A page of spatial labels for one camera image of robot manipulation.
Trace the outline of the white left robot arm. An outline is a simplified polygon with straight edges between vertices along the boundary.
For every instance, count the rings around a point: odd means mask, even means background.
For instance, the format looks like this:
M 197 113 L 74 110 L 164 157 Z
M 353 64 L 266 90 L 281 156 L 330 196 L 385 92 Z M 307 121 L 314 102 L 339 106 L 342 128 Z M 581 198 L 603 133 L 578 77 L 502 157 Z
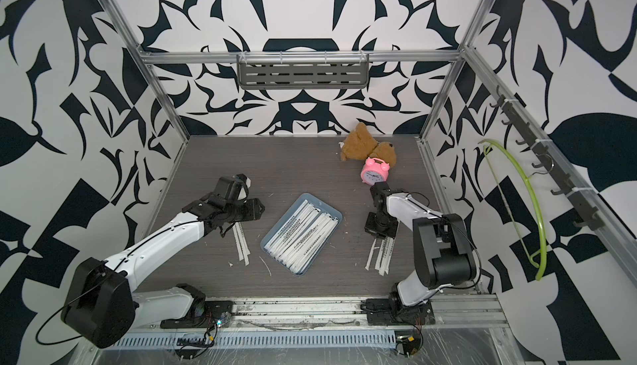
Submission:
M 224 176 L 214 191 L 186 205 L 145 239 L 104 260 L 82 262 L 72 278 L 61 321 L 98 348 L 118 342 L 129 330 L 177 320 L 200 326 L 209 318 L 206 297 L 181 284 L 139 292 L 139 286 L 182 249 L 211 232 L 224 235 L 238 222 L 260 219 L 265 207 L 249 196 L 244 174 Z

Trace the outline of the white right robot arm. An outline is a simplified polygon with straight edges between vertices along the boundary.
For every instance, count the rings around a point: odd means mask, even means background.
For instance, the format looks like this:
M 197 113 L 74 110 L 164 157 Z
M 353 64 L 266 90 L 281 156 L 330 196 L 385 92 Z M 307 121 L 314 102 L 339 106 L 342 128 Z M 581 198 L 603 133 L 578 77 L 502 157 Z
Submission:
M 370 192 L 375 210 L 368 214 L 365 232 L 383 239 L 386 249 L 401 225 L 412 232 L 414 271 L 392 289 L 396 311 L 424 305 L 444 289 L 476 279 L 474 248 L 459 215 L 434 211 L 385 182 L 374 184 Z

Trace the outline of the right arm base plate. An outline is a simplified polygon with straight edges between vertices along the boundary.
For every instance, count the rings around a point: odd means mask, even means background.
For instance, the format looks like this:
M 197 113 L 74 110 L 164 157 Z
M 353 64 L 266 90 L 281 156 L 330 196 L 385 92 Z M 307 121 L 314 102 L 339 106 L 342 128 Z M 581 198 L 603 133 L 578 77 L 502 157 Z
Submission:
M 404 306 L 397 297 L 367 299 L 361 304 L 369 325 L 416 325 L 428 326 L 436 323 L 431 303 Z

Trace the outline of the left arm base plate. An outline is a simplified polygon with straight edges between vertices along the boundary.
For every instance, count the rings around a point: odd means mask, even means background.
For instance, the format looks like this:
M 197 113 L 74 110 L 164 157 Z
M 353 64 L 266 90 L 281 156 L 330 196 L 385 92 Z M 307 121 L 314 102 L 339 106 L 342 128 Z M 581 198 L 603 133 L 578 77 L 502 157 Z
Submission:
M 207 300 L 194 302 L 187 314 L 175 320 L 163 320 L 164 330 L 210 328 L 225 325 L 232 316 L 234 302 L 231 300 Z

